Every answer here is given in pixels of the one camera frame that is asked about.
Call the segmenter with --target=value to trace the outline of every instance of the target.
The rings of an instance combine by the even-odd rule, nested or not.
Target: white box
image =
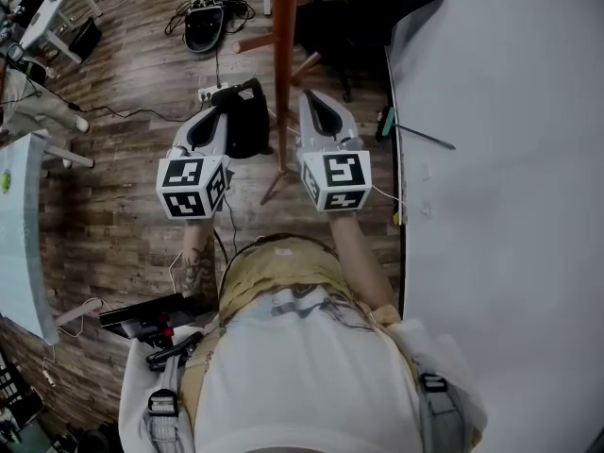
[[[319,211],[359,210],[371,192],[369,151],[299,154],[302,182]]]
[[[227,190],[227,157],[160,159],[156,192],[171,220],[211,218]]]

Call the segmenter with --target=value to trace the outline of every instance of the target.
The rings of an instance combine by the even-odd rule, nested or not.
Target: shoulder strap
[[[149,396],[148,411],[143,418],[149,440],[158,453],[194,453],[189,415],[178,407],[179,359],[178,355],[166,360],[160,377],[161,389]]]
[[[413,358],[419,396],[424,453],[467,453],[472,450],[474,426],[459,392],[444,377]]]

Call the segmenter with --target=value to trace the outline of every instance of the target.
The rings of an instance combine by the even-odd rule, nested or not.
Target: white tabletop
[[[44,289],[38,236],[38,195],[46,141],[27,134],[0,149],[0,313],[50,344],[59,341]]]
[[[19,42],[24,49],[29,48],[37,39],[44,35],[62,3],[63,0],[44,0],[42,2]]]

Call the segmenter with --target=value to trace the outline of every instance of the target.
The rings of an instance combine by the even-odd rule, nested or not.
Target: electrical outlet
[[[199,99],[200,102],[209,102],[209,101],[211,101],[211,97],[216,92],[221,91],[222,89],[226,89],[227,87],[228,87],[228,82],[221,82],[220,89],[218,89],[218,86],[211,86],[211,87],[198,89],[197,98]]]

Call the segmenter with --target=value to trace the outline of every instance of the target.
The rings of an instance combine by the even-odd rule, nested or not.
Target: metal rod
[[[438,138],[432,138],[431,136],[429,136],[428,134],[424,134],[423,132],[415,131],[409,127],[404,127],[404,126],[398,125],[396,123],[393,123],[393,126],[398,127],[399,129],[403,129],[407,132],[410,132],[411,134],[416,134],[417,136],[421,136],[422,138],[432,141],[433,143],[437,143],[440,146],[445,147],[446,149],[451,149],[451,150],[456,149],[453,144],[448,143],[447,141],[439,140]]]

